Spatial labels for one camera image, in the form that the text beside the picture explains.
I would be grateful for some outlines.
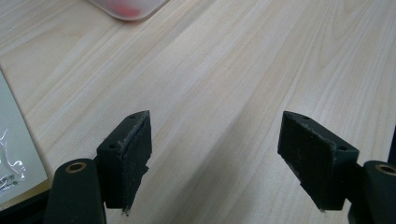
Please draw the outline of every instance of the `plastic container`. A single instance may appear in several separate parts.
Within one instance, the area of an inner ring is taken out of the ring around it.
[[[147,17],[165,0],[90,0],[111,16],[124,21]]]

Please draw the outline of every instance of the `tabletop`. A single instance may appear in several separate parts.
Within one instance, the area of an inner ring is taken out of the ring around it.
[[[149,110],[153,153],[108,223],[347,223],[276,153],[282,112],[386,161],[396,1],[170,0],[120,21],[87,0],[0,0],[0,65],[49,180]]]

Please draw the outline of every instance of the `bolt hole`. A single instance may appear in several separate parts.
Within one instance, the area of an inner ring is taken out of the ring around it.
[[[78,162],[68,165],[66,167],[66,172],[69,174],[78,173],[78,172],[84,170],[85,167],[87,167],[87,163],[78,161]]]
[[[396,175],[396,169],[388,165],[378,164],[376,169],[387,175]]]
[[[343,151],[347,151],[347,148],[344,147],[344,146],[339,146],[339,147],[337,147],[337,148],[340,149],[340,150],[343,150]]]

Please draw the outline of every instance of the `wood grain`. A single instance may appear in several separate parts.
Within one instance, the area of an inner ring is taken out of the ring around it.
[[[171,0],[144,21],[86,0],[0,0],[0,64],[48,174],[149,109],[153,154],[109,223],[347,223],[276,154],[284,110],[388,158],[396,2]]]

